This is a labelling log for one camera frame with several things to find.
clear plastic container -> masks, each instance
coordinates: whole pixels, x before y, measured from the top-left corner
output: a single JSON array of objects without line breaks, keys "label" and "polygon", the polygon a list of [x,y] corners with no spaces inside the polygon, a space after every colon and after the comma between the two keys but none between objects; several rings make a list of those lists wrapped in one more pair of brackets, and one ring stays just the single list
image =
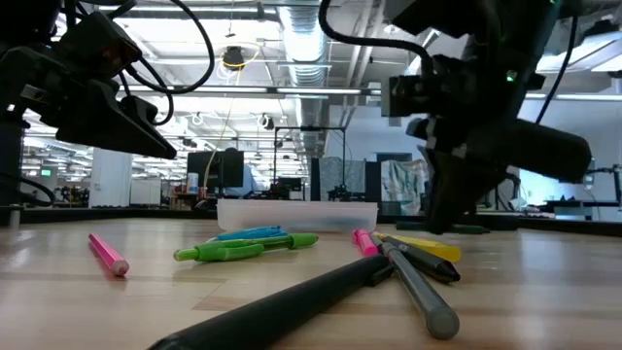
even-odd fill
[{"label": "clear plastic container", "polygon": [[374,231],[378,205],[359,202],[219,199],[218,225],[227,231],[281,226],[290,232]]}]

table surface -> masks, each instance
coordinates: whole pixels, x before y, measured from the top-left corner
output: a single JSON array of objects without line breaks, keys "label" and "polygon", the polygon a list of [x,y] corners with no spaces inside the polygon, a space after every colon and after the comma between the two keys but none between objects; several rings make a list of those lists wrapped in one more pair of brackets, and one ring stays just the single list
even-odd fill
[{"label": "table surface", "polygon": [[[88,248],[91,232],[129,261],[126,279],[110,276]],[[173,261],[176,249],[219,232],[214,221],[162,219],[0,230],[0,348],[145,349],[360,257],[348,234],[322,233],[312,248],[251,260]],[[462,248],[462,281],[432,282],[460,316],[454,339],[430,338],[394,277],[344,299],[274,348],[622,348],[622,239],[526,229],[411,234]]]}]

blue pen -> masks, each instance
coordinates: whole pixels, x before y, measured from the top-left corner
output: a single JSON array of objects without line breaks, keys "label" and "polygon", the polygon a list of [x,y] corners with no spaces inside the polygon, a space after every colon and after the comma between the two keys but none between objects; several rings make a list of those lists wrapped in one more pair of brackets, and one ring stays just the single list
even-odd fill
[{"label": "blue pen", "polygon": [[218,240],[231,239],[259,239],[271,238],[288,235],[287,232],[281,231],[281,227],[256,227],[244,229],[237,232],[219,234]]}]

whiteboard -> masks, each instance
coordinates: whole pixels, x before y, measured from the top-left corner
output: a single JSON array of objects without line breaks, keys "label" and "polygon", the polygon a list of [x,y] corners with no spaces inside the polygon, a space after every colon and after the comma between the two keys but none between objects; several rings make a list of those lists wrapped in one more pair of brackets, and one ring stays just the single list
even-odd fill
[{"label": "whiteboard", "polygon": [[162,193],[162,181],[132,180],[129,203],[130,204],[160,204]]}]

green pen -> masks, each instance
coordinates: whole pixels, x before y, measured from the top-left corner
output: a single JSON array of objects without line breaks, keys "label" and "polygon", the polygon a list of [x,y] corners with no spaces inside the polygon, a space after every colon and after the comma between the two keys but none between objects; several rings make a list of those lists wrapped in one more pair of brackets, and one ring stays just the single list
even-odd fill
[{"label": "green pen", "polygon": [[298,233],[259,239],[210,241],[196,245],[194,248],[178,250],[173,255],[173,258],[178,262],[186,260],[230,262],[257,257],[264,251],[308,247],[317,241],[318,235],[314,233]]}]

